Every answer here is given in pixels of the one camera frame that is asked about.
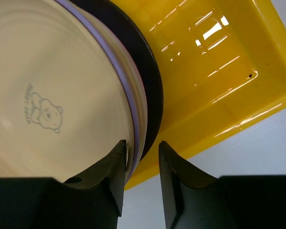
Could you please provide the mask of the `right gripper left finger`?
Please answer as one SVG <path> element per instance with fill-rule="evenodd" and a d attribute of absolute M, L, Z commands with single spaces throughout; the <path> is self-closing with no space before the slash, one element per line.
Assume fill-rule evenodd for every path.
<path fill-rule="evenodd" d="M 114 229 L 122 214 L 126 141 L 81 173 L 0 178 L 0 229 Z"/>

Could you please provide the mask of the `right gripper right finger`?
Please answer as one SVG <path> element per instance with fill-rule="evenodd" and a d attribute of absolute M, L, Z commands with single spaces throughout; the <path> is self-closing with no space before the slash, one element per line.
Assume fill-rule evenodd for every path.
<path fill-rule="evenodd" d="M 164 141 L 159 169 L 168 229 L 286 229 L 286 175 L 215 178 Z"/>

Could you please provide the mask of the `purple plate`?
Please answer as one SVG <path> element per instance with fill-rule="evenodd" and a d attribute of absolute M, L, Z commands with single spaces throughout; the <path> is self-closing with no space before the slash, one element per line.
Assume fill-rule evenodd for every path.
<path fill-rule="evenodd" d="M 104 19 L 97 18 L 70 0 L 58 0 L 57 3 L 94 37 L 108 57 L 123 87 L 133 123 L 133 156 L 125 179 L 125 182 L 128 182 L 143 155 L 147 134 L 147 98 L 140 72 L 122 42 L 117 25 L 111 25 Z"/>

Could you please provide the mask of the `dark rimmed plate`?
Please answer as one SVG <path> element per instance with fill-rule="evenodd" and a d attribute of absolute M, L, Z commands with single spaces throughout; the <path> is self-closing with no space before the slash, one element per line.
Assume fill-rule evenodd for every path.
<path fill-rule="evenodd" d="M 157 137 L 163 116 L 163 84 L 153 52 L 131 18 L 111 1 L 73 0 L 72 3 L 99 19 L 116 33 L 142 75 L 148 108 L 147 134 L 141 157 L 143 159 Z"/>

